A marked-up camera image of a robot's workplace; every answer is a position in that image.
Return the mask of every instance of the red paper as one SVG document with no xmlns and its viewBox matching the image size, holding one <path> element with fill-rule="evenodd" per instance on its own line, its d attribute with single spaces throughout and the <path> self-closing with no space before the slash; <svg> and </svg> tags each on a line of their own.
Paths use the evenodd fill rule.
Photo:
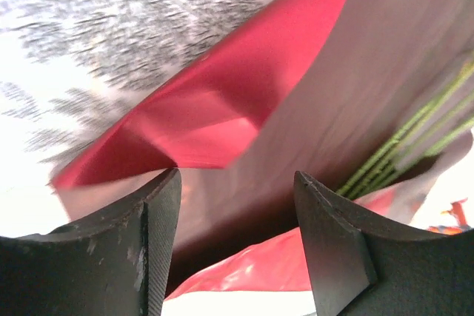
<svg viewBox="0 0 474 316">
<path fill-rule="evenodd" d="M 167 167 L 222 168 L 306 73 L 345 0 L 277 0 L 141 102 L 53 180 L 100 184 Z"/>
</svg>

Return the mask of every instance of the black plastic part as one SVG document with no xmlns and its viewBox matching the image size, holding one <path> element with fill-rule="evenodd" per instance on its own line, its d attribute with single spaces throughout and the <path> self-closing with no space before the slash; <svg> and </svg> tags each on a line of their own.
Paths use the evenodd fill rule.
<svg viewBox="0 0 474 316">
<path fill-rule="evenodd" d="M 474 315 L 474 230 L 445 236 L 414 229 L 300 172 L 295 203 L 318 316 Z M 377 281 L 353 295 L 375 281 L 367 258 Z"/>
<path fill-rule="evenodd" d="M 180 201 L 170 169 L 49 235 L 0 238 L 0 315 L 159 316 Z"/>
</svg>

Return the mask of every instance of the green stem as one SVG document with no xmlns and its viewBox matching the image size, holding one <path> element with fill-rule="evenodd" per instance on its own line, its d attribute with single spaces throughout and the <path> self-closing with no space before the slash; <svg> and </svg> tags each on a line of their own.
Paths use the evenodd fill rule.
<svg viewBox="0 0 474 316">
<path fill-rule="evenodd" d="M 403 146 L 409 141 L 413 135 L 421 129 L 428 120 L 435 114 L 436 111 L 457 91 L 467 79 L 474 73 L 474 61 L 466 63 L 455 80 L 451 82 L 443 93 L 432 99 L 427 105 L 419 110 L 393 137 L 380 149 L 357 173 L 338 191 L 340 195 L 344 195 L 349 191 L 353 184 L 361 179 L 364 174 L 368 174 L 363 178 L 362 182 L 352 190 L 347 197 L 350 199 L 357 198 L 358 194 L 366 190 L 369 182 L 373 181 L 374 177 L 383 172 L 383 168 L 387 167 L 390 160 L 398 153 L 396 149 L 392 149 L 394 145 Z"/>
<path fill-rule="evenodd" d="M 395 171 L 393 174 L 383 180 L 380 185 L 377 186 L 377 189 L 385 188 L 386 186 L 390 185 L 395 179 L 399 178 L 409 169 L 412 169 L 417 163 L 421 161 L 422 158 L 434 157 L 439 155 L 441 152 L 443 152 L 444 149 L 446 149 L 449 144 L 451 144 L 455 139 L 457 139 L 460 134 L 466 132 L 472 127 L 474 127 L 474 116 L 467 119 L 464 123 L 454 129 L 449 135 L 443 137 L 441 140 L 433 144 L 429 149 L 425 151 L 424 155 L 420 159 L 414 160 L 414 162 L 407 165 L 404 169 Z"/>
<path fill-rule="evenodd" d="M 403 158 L 407 157 L 411 154 L 417 147 L 423 144 L 428 138 L 434 135 L 439 129 L 441 129 L 446 123 L 448 123 L 453 117 L 459 114 L 462 110 L 465 110 L 466 107 L 471 104 L 474 100 L 474 92 L 470 93 L 466 98 L 461 100 L 454 108 L 452 108 L 445 116 L 443 116 L 440 120 L 438 120 L 434 125 L 432 125 L 423 135 L 416 139 L 416 141 L 410 145 L 408 149 L 405 150 L 400 156 L 397 156 L 395 162 L 388 167 L 388 169 L 384 169 L 384 171 L 379 174 L 369 186 L 361 193 L 365 195 L 369 192 L 374 190 L 380 189 L 381 182 L 387 179 L 387 176 L 393 171 L 394 167 L 396 167 L 397 163 L 399 163 Z"/>
</svg>

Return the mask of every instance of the black and white patterned fabric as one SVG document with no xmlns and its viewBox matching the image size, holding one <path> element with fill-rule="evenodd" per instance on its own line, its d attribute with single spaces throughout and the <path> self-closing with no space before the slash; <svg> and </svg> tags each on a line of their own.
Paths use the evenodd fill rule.
<svg viewBox="0 0 474 316">
<path fill-rule="evenodd" d="M 0 235 L 66 222 L 51 175 L 271 1 L 0 0 Z"/>
</svg>

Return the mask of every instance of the red plastic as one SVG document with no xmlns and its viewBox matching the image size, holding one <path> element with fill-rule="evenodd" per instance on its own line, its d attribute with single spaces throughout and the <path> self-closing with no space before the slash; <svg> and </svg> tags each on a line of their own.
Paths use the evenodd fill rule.
<svg viewBox="0 0 474 316">
<path fill-rule="evenodd" d="M 276 0 L 156 90 L 53 180 L 100 184 L 240 156 L 323 47 L 346 0 Z"/>
<path fill-rule="evenodd" d="M 380 190 L 373 193 L 370 199 L 362 198 L 357 202 L 366 209 L 386 215 L 393 203 L 396 187 Z M 453 209 L 447 213 L 457 212 L 456 216 L 459 213 L 464 216 L 462 204 L 466 200 L 453 203 Z M 434 227 L 428 230 L 452 235 L 465 229 L 450 226 L 442 230 Z M 263 243 L 250 246 L 232 257 L 203 269 L 187 279 L 167 299 L 189 292 L 303 292 L 310 290 L 310 277 L 304 257 L 301 233 L 299 229 L 293 229 Z"/>
</svg>

